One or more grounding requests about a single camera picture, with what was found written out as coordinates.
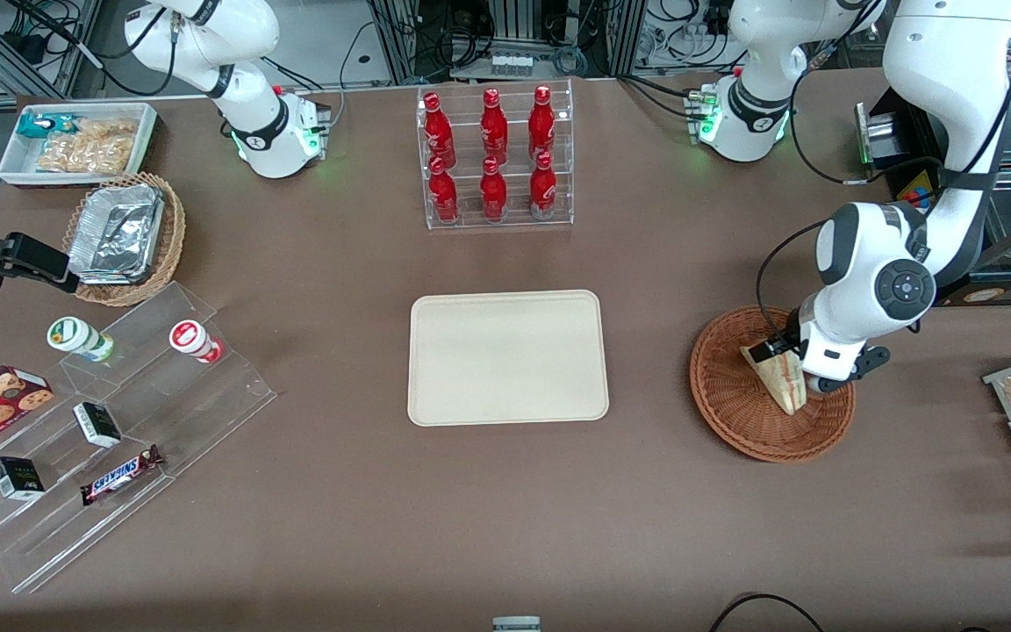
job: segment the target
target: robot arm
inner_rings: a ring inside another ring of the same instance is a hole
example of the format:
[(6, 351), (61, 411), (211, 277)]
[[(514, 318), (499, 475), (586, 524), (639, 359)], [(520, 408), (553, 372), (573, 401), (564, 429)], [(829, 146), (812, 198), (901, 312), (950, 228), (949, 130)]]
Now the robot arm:
[(699, 141), (728, 160), (751, 162), (782, 139), (791, 93), (806, 72), (800, 43), (836, 39), (870, 27), (887, 0), (735, 0), (728, 19), (731, 36), (747, 48), (742, 75), (707, 84), (715, 107)]
[[(156, 20), (160, 11), (169, 15)], [(264, 0), (161, 0), (128, 13), (123, 34), (128, 44), (142, 36), (133, 53), (146, 67), (173, 72), (211, 97), (258, 175), (291, 176), (325, 157), (316, 106), (278, 95), (250, 61), (268, 56), (280, 36)]]
[[(966, 275), (981, 253), (983, 197), (1008, 96), (1011, 0), (903, 0), (884, 53), (884, 73), (910, 103), (938, 116), (949, 137), (946, 191), (923, 215), (907, 203), (850, 203), (818, 234), (820, 291), (788, 327), (802, 368), (832, 390), (874, 363), (868, 339), (918, 321), (937, 285)], [(774, 341), (768, 341), (774, 347)]]

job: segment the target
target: coca-cola bottle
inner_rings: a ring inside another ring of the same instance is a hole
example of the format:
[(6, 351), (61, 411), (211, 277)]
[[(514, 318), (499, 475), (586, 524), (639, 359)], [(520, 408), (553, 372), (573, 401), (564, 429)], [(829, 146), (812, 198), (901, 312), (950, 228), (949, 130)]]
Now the coca-cola bottle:
[(509, 123), (502, 113), (501, 96), (493, 88), (482, 93), (482, 147), (498, 167), (509, 161)]
[(436, 216), (444, 223), (454, 223), (458, 221), (458, 193), (455, 191), (455, 181), (450, 179), (450, 174), (444, 167), (441, 157), (432, 157), (429, 160), (429, 191), (432, 192), (432, 205), (436, 209)]
[(442, 158), (444, 169), (455, 167), (455, 138), (450, 131), (450, 120), (439, 109), (439, 95), (429, 92), (424, 96), (424, 108), (429, 111), (424, 121), (424, 132), (429, 138), (432, 156)]
[(529, 178), (529, 212), (534, 219), (553, 218), (556, 203), (556, 175), (553, 173), (553, 155), (549, 150), (537, 152), (537, 169)]
[(505, 220), (505, 179), (497, 173), (497, 159), (482, 160), (482, 215), (490, 223)]
[(529, 160), (536, 162), (537, 152), (553, 151), (556, 115), (553, 112), (553, 91), (547, 85), (538, 85), (533, 93), (533, 111), (529, 112)]

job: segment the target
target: round wicker basket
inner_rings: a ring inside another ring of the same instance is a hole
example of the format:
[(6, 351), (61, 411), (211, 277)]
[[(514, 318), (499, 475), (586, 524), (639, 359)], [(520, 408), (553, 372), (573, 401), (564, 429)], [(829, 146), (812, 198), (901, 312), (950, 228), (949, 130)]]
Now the round wicker basket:
[[(788, 312), (769, 308), (778, 328)], [(747, 456), (763, 461), (807, 461), (834, 447), (848, 431), (855, 409), (853, 384), (823, 395), (810, 390), (807, 403), (788, 416), (774, 403), (740, 347), (773, 335), (762, 312), (748, 305), (711, 322), (694, 347), (688, 380), (710, 427)]]
[[(177, 269), (177, 260), (182, 256), (182, 240), (185, 238), (185, 211), (182, 200), (174, 195), (174, 189), (161, 177), (151, 173), (135, 173), (131, 176), (117, 177), (100, 187), (131, 187), (133, 184), (149, 184), (161, 190), (166, 195), (166, 207), (162, 213), (162, 229), (158, 232), (158, 245), (154, 269), (148, 280), (137, 285), (85, 285), (77, 288), (77, 298), (90, 302), (99, 302), (109, 307), (128, 307), (151, 298), (166, 287)], [(73, 244), (73, 236), (77, 233), (77, 221), (80, 221), (84, 200), (77, 204), (77, 212), (69, 220), (69, 229), (61, 242), (61, 250), (69, 252)]]

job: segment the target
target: brown tablecloth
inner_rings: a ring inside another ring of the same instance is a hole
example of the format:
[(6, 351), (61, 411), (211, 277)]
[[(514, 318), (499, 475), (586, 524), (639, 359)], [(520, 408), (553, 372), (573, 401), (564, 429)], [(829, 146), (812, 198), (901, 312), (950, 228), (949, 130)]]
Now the brown tablecloth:
[[(818, 164), (853, 172), (851, 105), (883, 88), (876, 71), (807, 80)], [(1011, 364), (1011, 308), (936, 310), (884, 339), (894, 361), (811, 463), (739, 455), (688, 392), (697, 333), (753, 301), (762, 257), (882, 187), (825, 183), (789, 142), (729, 163), (623, 85), (576, 81), (574, 227), (430, 234), (415, 95), (353, 93), (330, 160), (284, 181), (237, 159), (208, 100), (154, 103), (148, 167), (189, 217), (177, 279), (282, 394), (34, 596), (0, 576), (0, 629), (467, 632), (531, 613), (548, 632), (686, 631), (748, 591), (827, 629), (1011, 629), (1011, 436), (980, 381)], [(3, 187), (0, 236), (60, 243), (80, 195)], [(771, 302), (818, 287), (802, 241), (768, 273)], [(602, 300), (605, 419), (409, 423), (419, 296), (566, 288)], [(8, 281), (0, 363), (39, 371), (56, 317), (122, 312)], [(726, 629), (771, 624), (806, 628), (749, 604)]]

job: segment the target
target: acrylic bottle rack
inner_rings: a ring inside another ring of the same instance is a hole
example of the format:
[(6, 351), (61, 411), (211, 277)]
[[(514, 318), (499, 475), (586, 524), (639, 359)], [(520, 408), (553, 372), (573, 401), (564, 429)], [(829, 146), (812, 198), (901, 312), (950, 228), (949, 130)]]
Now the acrylic bottle rack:
[[(213, 313), (181, 284), (170, 283), (104, 330), (116, 341), (107, 361), (67, 356), (44, 372), (57, 399), (0, 435), (0, 456), (32, 460), (45, 488), (29, 503), (0, 492), (0, 563), (13, 592), (39, 589), (276, 398), (220, 335)], [(174, 351), (170, 328), (186, 319), (220, 337), (225, 356), (201, 364)], [(123, 435), (115, 448), (84, 441), (72, 413), (81, 401), (100, 402), (111, 413)], [(165, 463), (83, 506), (81, 485), (152, 444)]]
[[(534, 164), (529, 159), (529, 113), (533, 111), (533, 92), (537, 85), (548, 85), (551, 89), (551, 107), (555, 112), (553, 129), (553, 172), (556, 175), (556, 203), (550, 219), (537, 220), (529, 213), (529, 177), (533, 175)], [(501, 109), (509, 121), (509, 161), (501, 167), (505, 179), (507, 209), (505, 219), (500, 223), (490, 223), (482, 216), (482, 90), (497, 88), (501, 97)], [(427, 110), (424, 95), (436, 92), (441, 101), (442, 112), (450, 120), (455, 139), (455, 167), (449, 170), (455, 180), (458, 193), (458, 221), (439, 221), (432, 204), (429, 191), (429, 158), (432, 157), (424, 124)], [(419, 90), (416, 107), (416, 131), (421, 151), (421, 176), (424, 181), (424, 208), (429, 229), (500, 229), (510, 227), (549, 227), (550, 224), (572, 223), (575, 218), (573, 172), (572, 83), (570, 81), (519, 81), (519, 83), (485, 83), (468, 85), (446, 83), (430, 85)]]

